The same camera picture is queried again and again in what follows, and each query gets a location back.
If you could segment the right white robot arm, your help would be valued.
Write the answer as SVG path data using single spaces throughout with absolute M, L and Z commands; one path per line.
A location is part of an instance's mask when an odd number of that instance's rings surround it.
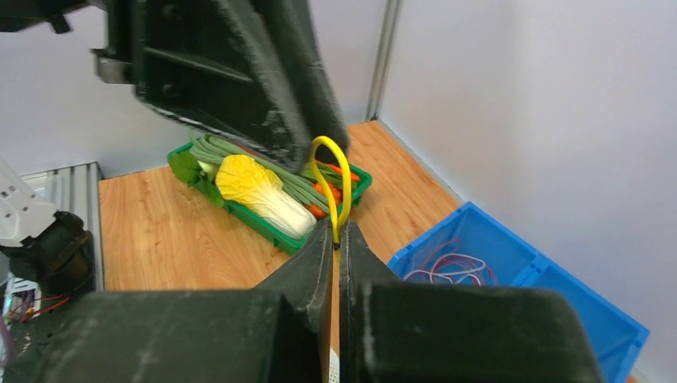
M 355 223 L 249 290 L 96 292 L 92 235 L 1 166 L 11 272 L 68 306 L 39 316 L 29 382 L 326 382 L 340 264 L 343 382 L 600 382 L 576 312 L 548 290 L 404 282 Z

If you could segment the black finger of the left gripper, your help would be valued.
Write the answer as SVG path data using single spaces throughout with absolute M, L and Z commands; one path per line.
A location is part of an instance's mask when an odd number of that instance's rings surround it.
M 350 145 L 306 1 L 99 1 L 98 76 L 169 120 L 299 172 L 318 136 Z

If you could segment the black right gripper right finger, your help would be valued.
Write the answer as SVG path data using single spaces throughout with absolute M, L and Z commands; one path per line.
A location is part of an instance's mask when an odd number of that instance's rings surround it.
M 575 310 L 550 290 L 405 282 L 357 223 L 340 242 L 343 382 L 601 382 Z

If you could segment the white perforated cable spool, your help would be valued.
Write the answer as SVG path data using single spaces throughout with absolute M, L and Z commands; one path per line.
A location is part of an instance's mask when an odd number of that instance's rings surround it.
M 333 348 L 330 348 L 328 383 L 340 383 L 340 359 Z

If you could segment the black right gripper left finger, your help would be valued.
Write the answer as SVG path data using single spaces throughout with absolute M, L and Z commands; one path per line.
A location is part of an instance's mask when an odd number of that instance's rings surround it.
M 325 382 L 332 229 L 249 289 L 84 294 L 22 331 L 18 382 Z

